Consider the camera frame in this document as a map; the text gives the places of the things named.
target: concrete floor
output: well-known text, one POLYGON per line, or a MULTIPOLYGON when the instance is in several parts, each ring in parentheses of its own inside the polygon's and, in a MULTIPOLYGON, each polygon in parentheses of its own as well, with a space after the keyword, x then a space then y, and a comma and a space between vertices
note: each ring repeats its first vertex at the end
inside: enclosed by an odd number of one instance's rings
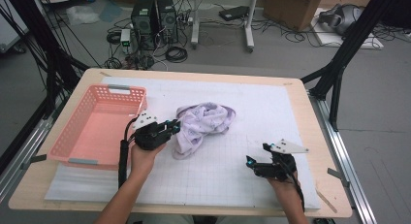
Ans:
MULTIPOLYGON (((84 5, 82 1, 66 5, 78 4, 84 5)), ((87 5, 98 14, 112 8, 107 1, 87 5)), ((203 11, 202 15, 218 18, 217 11, 218 8, 203 11)), ((73 30, 101 64, 108 57, 106 30, 130 13, 119 10, 112 19, 73 26, 73 30)), ((67 28, 63 31, 73 56, 95 65, 67 28)), ((202 25, 197 49, 191 49, 188 44, 188 59, 182 64, 166 61, 168 70, 302 78, 327 65, 337 51, 337 48, 314 48, 307 41, 292 43, 275 27, 253 34, 255 49, 249 53, 244 47, 242 29, 202 25), (194 70, 190 65, 203 66, 194 70)), ((313 35, 308 37, 316 43, 313 35)), ((408 94, 411 45, 398 39, 381 42, 383 50, 361 49, 348 65, 341 90, 338 127, 377 222, 411 223, 411 176, 405 171, 411 168, 411 115, 407 114, 411 105, 408 94)), ((152 70, 164 71, 166 67, 157 63, 152 70)), ((0 54, 0 90, 0 153, 3 153, 46 95, 29 53, 0 54)), ((94 212, 10 210, 7 206, 10 195, 0 205, 0 217, 7 223, 82 223, 91 222, 97 215, 94 212)), ((361 222, 356 214, 335 221, 361 222)))

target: pink plastic basket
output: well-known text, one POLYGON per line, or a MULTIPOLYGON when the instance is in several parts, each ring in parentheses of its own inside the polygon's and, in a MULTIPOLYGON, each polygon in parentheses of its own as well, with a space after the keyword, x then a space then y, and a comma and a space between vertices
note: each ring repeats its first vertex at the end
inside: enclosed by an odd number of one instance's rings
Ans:
POLYGON ((67 166, 117 170, 126 125, 146 108, 143 87, 90 85, 47 158, 67 166))

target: human hand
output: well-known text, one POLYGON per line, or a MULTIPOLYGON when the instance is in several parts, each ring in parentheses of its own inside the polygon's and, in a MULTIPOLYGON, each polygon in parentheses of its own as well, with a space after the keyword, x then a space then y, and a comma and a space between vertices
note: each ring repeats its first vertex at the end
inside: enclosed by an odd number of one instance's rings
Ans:
MULTIPOLYGON (((294 178, 297 180, 297 183, 300 185, 299 182, 299 173, 297 171, 294 172, 294 178)), ((293 180, 290 178, 287 178, 284 181, 280 181, 275 178, 267 178, 269 181, 269 184, 272 186, 272 188, 275 190, 275 192, 287 192, 289 189, 296 190, 293 180)))
POLYGON ((144 150, 134 144, 131 148, 131 173, 129 179, 137 178, 146 180, 154 166, 155 156, 165 146, 166 144, 162 144, 153 150, 144 150))
MULTIPOLYGON (((297 171, 294 172, 294 177, 296 178, 298 185, 300 185, 297 171)), ((275 178, 267 178, 267 180, 274 189, 277 200, 283 207, 289 223, 308 224, 302 209, 303 204, 299 192, 297 191, 293 180, 290 178, 287 178, 284 181, 275 178)))

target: desktop computer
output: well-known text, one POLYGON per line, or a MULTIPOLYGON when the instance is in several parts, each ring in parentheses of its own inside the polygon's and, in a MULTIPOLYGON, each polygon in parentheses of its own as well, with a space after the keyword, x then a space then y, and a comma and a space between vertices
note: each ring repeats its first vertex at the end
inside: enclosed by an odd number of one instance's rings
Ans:
POLYGON ((164 44, 177 43, 178 32, 173 0, 157 0, 160 31, 164 44))
POLYGON ((159 32, 155 0, 136 0, 131 20, 136 34, 138 49, 156 49, 155 37, 159 32))

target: crumpled fabric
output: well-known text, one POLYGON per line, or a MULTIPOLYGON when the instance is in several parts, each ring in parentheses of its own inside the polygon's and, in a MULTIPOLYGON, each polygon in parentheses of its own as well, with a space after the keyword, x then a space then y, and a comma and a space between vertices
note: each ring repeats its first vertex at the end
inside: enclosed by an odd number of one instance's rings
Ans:
POLYGON ((193 154, 208 134, 225 134, 236 117, 236 112, 215 103, 180 107, 176 111, 180 132, 176 134, 178 145, 173 150, 175 159, 184 159, 193 154))

